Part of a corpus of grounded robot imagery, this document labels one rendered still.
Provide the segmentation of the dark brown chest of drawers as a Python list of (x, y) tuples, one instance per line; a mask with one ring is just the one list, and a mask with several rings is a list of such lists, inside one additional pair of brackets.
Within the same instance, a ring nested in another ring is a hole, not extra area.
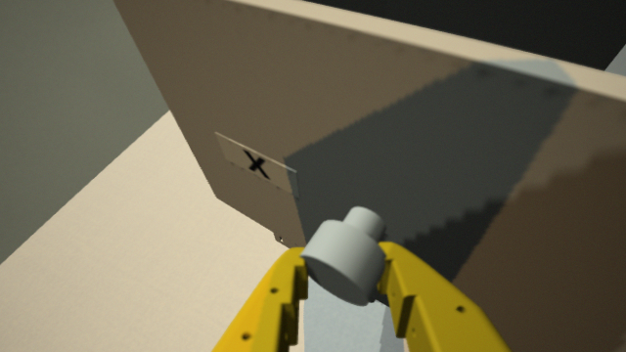
[[(274, 234), (274, 233), (273, 233), (273, 234)], [(281, 237), (279, 237), (278, 235), (274, 234), (274, 237), (275, 237), (275, 240), (276, 240), (277, 242), (279, 242), (279, 243), (283, 244), (284, 246), (286, 246), (286, 247), (288, 247), (288, 248), (292, 248), (291, 246), (289, 246), (289, 245), (287, 245), (286, 243), (284, 243), (284, 242), (283, 242), (283, 240), (282, 240), (282, 238), (281, 238)], [(386, 305), (386, 306), (388, 306), (388, 307), (389, 307), (389, 304), (388, 304), (388, 303), (384, 302), (383, 300), (379, 299), (378, 297), (377, 297), (377, 301), (379, 301), (379, 302), (381, 302), (382, 304), (384, 304), (384, 305)]]

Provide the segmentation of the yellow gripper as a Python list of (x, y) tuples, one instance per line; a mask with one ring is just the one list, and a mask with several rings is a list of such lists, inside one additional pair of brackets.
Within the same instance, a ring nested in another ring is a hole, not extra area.
[[(409, 352), (513, 352), (485, 312), (421, 258), (394, 242), (379, 245), (387, 257), (378, 290)], [(290, 352), (298, 344), (299, 300), (308, 298), (304, 248), (278, 258), (211, 352)]]

